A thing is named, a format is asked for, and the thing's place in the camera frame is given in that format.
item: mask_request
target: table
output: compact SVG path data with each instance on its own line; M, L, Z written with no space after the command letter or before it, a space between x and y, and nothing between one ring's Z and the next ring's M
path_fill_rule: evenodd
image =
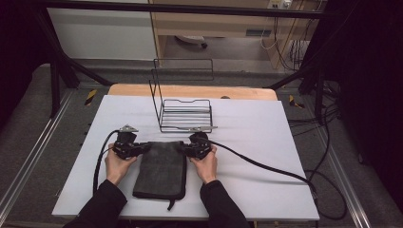
M150 92L146 94L147 87L148 85L114 85L109 95L104 96L52 215L72 218L89 200L95 163L104 138L112 130L130 124L140 130L136 142L181 140L189 143L187 137L190 134L160 132ZM209 138L255 161L304 176L282 104L276 101L273 90L178 85L168 85L164 88L163 94L169 96L183 93L191 95L190 92L193 91L195 95L192 99L209 95L239 98L210 99L213 118L219 128L213 130ZM270 96L265 100L262 100L263 96L260 100L252 100L251 98L256 97L251 94ZM112 137L110 142L115 140L116 137ZM302 181L264 171L222 148L219 148L217 157L218 177L247 219L318 219L309 187ZM189 164L187 169L186 196L176 201L171 211L166 210L168 201L136 199L131 196L138 173L139 165L132 165L119 185L128 200L121 213L121 219L208 218L199 196L202 181L193 165ZM105 177L103 164L99 180L102 181Z

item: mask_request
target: hand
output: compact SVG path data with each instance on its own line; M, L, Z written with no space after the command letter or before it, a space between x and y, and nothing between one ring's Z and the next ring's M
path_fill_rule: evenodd
M217 157L216 157L217 147L211 145L211 151L207 154L207 156L198 160L195 158L190 158L190 161L195 164L198 175L204 184L207 184L211 181L216 180L217 175Z
M123 160L115 154L112 148L113 143L109 145L109 150L107 151L107 156L105 158L106 178L118 186L119 182L121 182L122 178L126 175L130 165L137 160L137 157Z

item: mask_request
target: black cloth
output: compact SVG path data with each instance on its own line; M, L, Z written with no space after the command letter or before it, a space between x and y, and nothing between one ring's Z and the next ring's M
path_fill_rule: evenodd
M210 228L249 228L242 211L234 203L219 180L201 187L201 201L210 218ZM118 222L119 214L127 203L125 195L109 180L105 180L80 214L65 228L111 228Z

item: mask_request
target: handheld controller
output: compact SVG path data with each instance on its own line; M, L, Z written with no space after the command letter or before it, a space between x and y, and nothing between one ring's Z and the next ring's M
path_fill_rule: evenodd
M189 137L190 144L182 144L182 151L187 157L202 160L211 151L211 144L200 138L208 140L206 133L196 132Z
M151 142L134 142L137 135L131 132L119 132L113 151L119 158L126 160L131 157L137 157L148 152L151 148Z

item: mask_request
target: white surface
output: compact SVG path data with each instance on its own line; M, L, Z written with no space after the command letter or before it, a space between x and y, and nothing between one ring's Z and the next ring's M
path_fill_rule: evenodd
M214 125L219 128L209 139L266 165L303 177L296 147L281 102L210 99ZM140 132L136 142L182 140L190 134L160 133L151 97L104 96L85 143L53 210L54 216L78 214L92 195L95 164L106 136L130 124ZM110 139L113 143L116 135ZM231 152L219 148L218 178L248 219L318 219L309 187L300 180L258 168ZM168 201L136 199L131 196L139 172L138 160L119 185L128 203L121 217L128 219L205 219L200 200L202 181L192 163L188 164L186 196L171 211ZM105 164L99 182L106 178Z
M107 1L148 3L147 0ZM152 60L157 57L149 12L83 9L48 9L48 12L62 48L71 58Z

